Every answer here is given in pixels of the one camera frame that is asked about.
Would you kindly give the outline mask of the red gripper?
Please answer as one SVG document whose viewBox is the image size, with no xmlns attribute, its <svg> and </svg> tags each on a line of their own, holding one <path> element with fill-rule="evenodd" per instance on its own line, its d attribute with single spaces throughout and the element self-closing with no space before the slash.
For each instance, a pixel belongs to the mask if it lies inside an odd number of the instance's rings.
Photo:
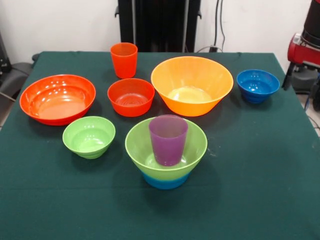
<svg viewBox="0 0 320 240">
<path fill-rule="evenodd" d="M 289 43 L 287 59 L 290 64 L 281 86 L 284 90 L 288 90 L 291 86 L 292 74 L 296 65 L 320 66 L 320 49 L 309 45 L 300 33 L 296 33 Z"/>
</svg>

